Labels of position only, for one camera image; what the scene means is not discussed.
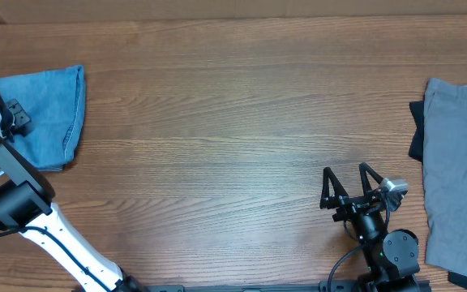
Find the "light blue denim jeans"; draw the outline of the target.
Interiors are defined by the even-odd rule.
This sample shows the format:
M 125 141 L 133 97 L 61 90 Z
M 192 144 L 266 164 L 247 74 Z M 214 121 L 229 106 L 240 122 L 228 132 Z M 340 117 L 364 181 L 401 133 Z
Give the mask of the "light blue denim jeans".
M 0 78 L 4 101 L 17 100 L 31 131 L 11 142 L 40 171 L 61 171 L 75 158 L 86 108 L 84 66 Z

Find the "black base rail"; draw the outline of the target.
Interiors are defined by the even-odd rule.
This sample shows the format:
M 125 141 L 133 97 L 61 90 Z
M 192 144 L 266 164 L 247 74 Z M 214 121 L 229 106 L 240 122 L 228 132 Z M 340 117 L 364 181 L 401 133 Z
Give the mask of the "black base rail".
M 420 291 L 432 291 L 429 281 L 420 281 Z M 181 285 L 171 286 L 145 286 L 148 292 L 327 292 L 327 281 L 318 284 L 283 284 L 262 286 L 196 286 L 185 287 Z M 343 280 L 332 282 L 333 292 L 365 291 L 357 286 L 356 281 Z

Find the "black garment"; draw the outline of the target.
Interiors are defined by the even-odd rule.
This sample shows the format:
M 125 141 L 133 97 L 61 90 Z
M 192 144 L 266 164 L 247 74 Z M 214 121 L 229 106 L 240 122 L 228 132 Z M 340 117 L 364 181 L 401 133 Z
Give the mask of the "black garment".
M 424 140 L 424 102 L 412 101 L 409 103 L 409 109 L 416 126 L 416 131 L 414 132 L 412 142 L 409 147 L 409 156 L 416 161 L 422 162 Z

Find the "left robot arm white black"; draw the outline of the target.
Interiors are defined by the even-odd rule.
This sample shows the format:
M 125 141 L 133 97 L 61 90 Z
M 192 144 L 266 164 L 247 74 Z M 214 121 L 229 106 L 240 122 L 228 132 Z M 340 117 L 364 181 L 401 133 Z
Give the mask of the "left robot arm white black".
M 13 147 L 31 119 L 17 100 L 0 94 L 0 238 L 20 234 L 54 258 L 85 291 L 146 288 L 99 253 L 64 217 L 48 180 Z

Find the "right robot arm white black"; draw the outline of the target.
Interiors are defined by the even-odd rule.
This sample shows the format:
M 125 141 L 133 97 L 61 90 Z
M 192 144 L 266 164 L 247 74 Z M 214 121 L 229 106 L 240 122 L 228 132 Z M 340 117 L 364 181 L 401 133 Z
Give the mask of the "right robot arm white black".
M 323 169 L 323 186 L 319 206 L 332 209 L 334 222 L 358 245 L 333 266 L 321 291 L 430 291 L 430 283 L 418 281 L 419 241 L 410 230 L 388 229 L 391 215 L 400 206 L 409 187 L 403 178 L 384 178 L 367 163 L 359 165 L 362 183 L 360 196 L 349 196 L 331 168 Z M 355 280 L 335 281 L 337 269 L 351 256 L 361 252 L 368 272 Z

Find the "grey folded garment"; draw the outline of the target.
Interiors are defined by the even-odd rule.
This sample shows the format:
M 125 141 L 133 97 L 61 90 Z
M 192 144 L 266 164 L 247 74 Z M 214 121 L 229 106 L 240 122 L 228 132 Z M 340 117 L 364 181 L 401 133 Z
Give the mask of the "grey folded garment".
M 430 79 L 423 117 L 426 262 L 467 276 L 467 85 Z

